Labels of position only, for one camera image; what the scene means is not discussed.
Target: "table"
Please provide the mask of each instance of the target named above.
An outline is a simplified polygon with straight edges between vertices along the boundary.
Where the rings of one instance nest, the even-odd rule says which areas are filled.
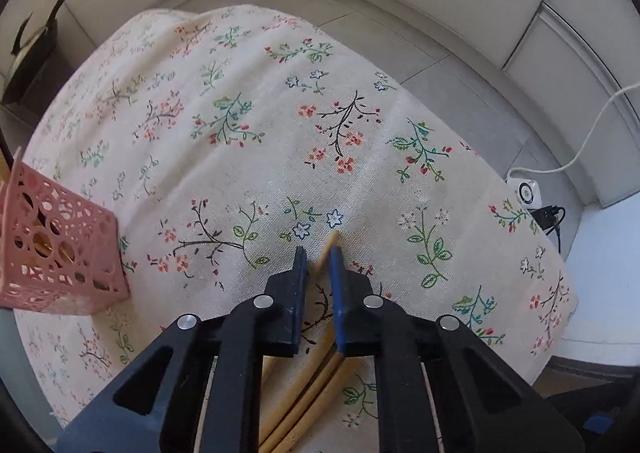
[[[92,317],[16,311],[62,425],[178,316],[228,313],[334,229],[376,292],[420,317],[457,315],[530,383],[577,306],[562,259],[471,147],[374,65],[274,10],[132,18],[64,86],[24,160],[116,213],[131,291]],[[331,311],[324,278],[263,411]],[[297,451],[374,451],[374,390],[369,361]]]

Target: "round metal pin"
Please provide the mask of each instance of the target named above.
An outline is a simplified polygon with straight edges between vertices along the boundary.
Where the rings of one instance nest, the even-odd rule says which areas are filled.
[[[273,298],[266,294],[260,294],[254,298],[255,308],[269,308],[273,305]]]
[[[380,308],[382,304],[385,302],[380,296],[376,296],[375,294],[370,294],[366,298],[362,300],[364,306],[369,308]]]
[[[197,322],[198,320],[196,319],[196,316],[193,314],[185,314],[184,316],[180,316],[180,319],[178,319],[178,328],[182,330],[189,330],[190,328],[193,328]]]
[[[442,316],[440,318],[440,326],[445,330],[455,330],[460,326],[460,320],[455,316]]]

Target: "white wall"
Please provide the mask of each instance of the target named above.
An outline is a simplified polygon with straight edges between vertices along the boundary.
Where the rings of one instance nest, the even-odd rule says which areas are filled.
[[[566,263],[579,303],[554,355],[640,365],[640,193],[587,206]]]

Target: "perforated basket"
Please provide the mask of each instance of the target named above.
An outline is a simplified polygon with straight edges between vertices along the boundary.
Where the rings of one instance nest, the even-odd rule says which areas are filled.
[[[0,186],[0,305],[88,315],[129,297],[115,215],[24,164]]]

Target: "bundle of chopsticks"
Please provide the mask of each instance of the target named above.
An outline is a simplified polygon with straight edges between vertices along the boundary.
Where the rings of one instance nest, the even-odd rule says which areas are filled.
[[[310,269],[308,285],[318,280],[338,236],[338,231],[334,231],[324,244],[318,261]],[[263,382],[279,360],[282,359],[264,358]],[[359,357],[344,357],[336,352],[334,325],[329,321],[298,375],[276,406],[260,421],[259,453],[287,453],[293,448],[340,393],[361,362]]]

